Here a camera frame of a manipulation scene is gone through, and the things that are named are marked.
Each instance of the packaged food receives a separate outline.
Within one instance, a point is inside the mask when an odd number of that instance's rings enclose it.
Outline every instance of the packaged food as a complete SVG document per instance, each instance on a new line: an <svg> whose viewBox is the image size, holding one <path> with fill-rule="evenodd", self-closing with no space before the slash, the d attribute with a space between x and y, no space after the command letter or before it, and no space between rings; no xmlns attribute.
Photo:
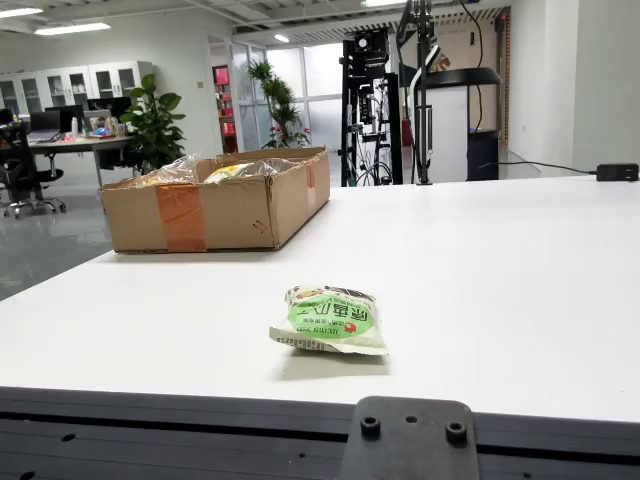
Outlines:
<svg viewBox="0 0 640 480"><path fill-rule="evenodd" d="M277 175L296 166L284 158L264 158L251 163L240 163L217 169L209 175L204 183L220 183L228 178L249 178L265 175Z"/></svg>
<svg viewBox="0 0 640 480"><path fill-rule="evenodd" d="M288 290L286 320L269 329L277 342L306 350L387 355L376 322L375 298L329 286Z"/></svg>
<svg viewBox="0 0 640 480"><path fill-rule="evenodd" d="M222 181L222 180L224 180L226 178L236 177L236 176L238 176L238 174L240 172L242 172L249 165L251 165L251 164L250 163L239 163L237 165L229 165L228 167L219 168L218 170L213 172L211 175L209 175L205 179L204 183L205 184L208 184L208 183L220 183L220 181Z"/></svg>

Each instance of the power adapter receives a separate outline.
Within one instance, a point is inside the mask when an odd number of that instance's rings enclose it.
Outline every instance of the power adapter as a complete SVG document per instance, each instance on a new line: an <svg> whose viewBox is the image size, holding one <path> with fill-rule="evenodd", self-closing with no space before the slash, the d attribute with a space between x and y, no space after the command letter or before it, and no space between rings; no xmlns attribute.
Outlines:
<svg viewBox="0 0 640 480"><path fill-rule="evenodd" d="M599 182L637 182L637 163L603 163L596 169L596 180Z"/></svg>

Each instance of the office chair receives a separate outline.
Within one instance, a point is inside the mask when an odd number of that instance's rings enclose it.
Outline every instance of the office chair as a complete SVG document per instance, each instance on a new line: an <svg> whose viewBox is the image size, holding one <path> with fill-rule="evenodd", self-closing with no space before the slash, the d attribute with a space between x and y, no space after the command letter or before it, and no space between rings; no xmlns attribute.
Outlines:
<svg viewBox="0 0 640 480"><path fill-rule="evenodd" d="M3 121L3 112L0 112L0 125L9 123ZM63 171L56 170L56 177L51 177L51 171L38 172L36 164L29 149L27 141L26 125L14 125L0 128L0 138L4 140L8 147L0 151L0 183L5 185L9 192L11 204L4 211L4 216L11 216L13 209L14 217L20 218L20 210L30 206L32 210L36 207L46 206L56 213L57 209L53 202L59 203L61 212L67 210L64 202L58 198L43 198L41 181L53 181L62 177Z"/></svg>

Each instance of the cardboard box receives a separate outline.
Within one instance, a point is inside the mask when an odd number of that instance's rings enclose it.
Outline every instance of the cardboard box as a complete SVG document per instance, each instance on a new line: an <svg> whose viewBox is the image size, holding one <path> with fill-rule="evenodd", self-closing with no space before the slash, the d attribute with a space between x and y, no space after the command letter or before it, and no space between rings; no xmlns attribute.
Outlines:
<svg viewBox="0 0 640 480"><path fill-rule="evenodd" d="M285 158L274 175L202 182L220 167ZM278 249L329 199L325 148L281 148L200 160L198 183L136 187L127 179L101 188L116 252Z"/></svg>

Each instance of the white table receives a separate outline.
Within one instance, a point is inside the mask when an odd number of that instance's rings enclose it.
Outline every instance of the white table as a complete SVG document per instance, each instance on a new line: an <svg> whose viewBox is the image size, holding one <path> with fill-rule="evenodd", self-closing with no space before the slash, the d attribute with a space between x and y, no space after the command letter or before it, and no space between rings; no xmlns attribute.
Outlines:
<svg viewBox="0 0 640 480"><path fill-rule="evenodd" d="M122 150L131 142L132 137L114 138L78 138L73 142L44 142L33 143L29 149L34 155L59 154L59 153L82 153L93 152L98 175L98 184L102 186L102 174L100 173L100 159L98 152L105 150Z"/></svg>
<svg viewBox="0 0 640 480"><path fill-rule="evenodd" d="M640 421L640 184L334 189L278 252L108 253L0 303L0 385ZM268 338L296 284L378 297L391 355Z"/></svg>

